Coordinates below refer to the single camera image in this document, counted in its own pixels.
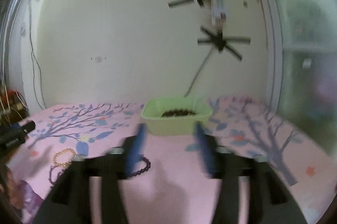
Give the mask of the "light green plastic tray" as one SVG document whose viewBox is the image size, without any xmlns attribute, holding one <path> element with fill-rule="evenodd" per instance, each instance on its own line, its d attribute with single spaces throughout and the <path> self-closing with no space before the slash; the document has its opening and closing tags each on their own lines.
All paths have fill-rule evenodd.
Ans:
<svg viewBox="0 0 337 224">
<path fill-rule="evenodd" d="M 153 135 L 191 135 L 197 121 L 205 125 L 213 111 L 201 97 L 166 97 L 147 102 L 142 118 Z"/>
</svg>

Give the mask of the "pink tree-print bed sheet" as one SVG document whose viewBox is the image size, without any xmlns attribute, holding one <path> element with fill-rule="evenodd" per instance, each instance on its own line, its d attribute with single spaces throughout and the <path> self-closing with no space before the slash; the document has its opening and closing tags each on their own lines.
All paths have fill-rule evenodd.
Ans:
<svg viewBox="0 0 337 224">
<path fill-rule="evenodd" d="M 336 195 L 336 164 L 312 139 L 260 102 L 246 97 L 210 101 L 207 132 L 238 155 L 264 156 L 288 186 L 306 221 L 316 223 Z M 74 153 L 104 154 L 134 133 L 142 104 L 57 105 L 30 117 L 35 131 L 5 169 L 7 198 L 24 223 L 62 174 L 54 161 Z M 142 154 L 149 171 L 122 182 L 131 223 L 209 223 L 218 182 L 207 178 L 191 135 L 148 133 Z"/>
</svg>

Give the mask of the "white power strip on wall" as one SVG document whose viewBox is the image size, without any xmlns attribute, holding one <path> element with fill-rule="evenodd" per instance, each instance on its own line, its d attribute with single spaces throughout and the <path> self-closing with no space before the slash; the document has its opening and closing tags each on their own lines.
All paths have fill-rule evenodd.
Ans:
<svg viewBox="0 0 337 224">
<path fill-rule="evenodd" d="M 227 20 L 225 0 L 211 0 L 211 23 L 212 26 L 221 31 Z"/>
</svg>

